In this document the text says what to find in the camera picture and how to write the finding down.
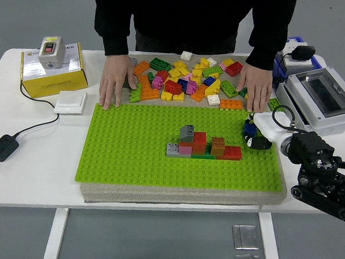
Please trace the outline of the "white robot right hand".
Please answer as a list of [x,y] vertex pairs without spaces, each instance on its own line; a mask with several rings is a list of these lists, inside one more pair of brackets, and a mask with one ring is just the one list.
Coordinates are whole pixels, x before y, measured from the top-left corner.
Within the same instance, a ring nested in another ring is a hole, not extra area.
[[284,127],[289,127],[291,120],[284,112],[274,113],[254,113],[246,119],[243,128],[243,138],[249,148],[253,150],[267,150],[275,143],[281,153],[288,155],[288,150],[292,138],[292,132],[288,132]]

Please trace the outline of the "person's right hand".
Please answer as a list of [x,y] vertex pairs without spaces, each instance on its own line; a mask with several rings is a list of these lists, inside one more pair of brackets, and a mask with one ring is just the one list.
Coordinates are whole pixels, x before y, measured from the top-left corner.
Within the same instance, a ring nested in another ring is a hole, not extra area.
[[106,57],[99,87],[99,105],[107,110],[115,98],[115,107],[121,104],[123,84],[128,82],[132,89],[137,89],[134,68],[128,55],[110,55]]

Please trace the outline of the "person's left hand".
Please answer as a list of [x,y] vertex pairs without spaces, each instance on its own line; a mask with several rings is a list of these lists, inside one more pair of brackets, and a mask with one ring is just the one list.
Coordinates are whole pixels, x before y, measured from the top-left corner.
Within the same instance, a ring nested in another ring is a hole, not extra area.
[[240,72],[236,90],[248,90],[246,109],[249,112],[263,112],[272,93],[272,71],[245,64]]

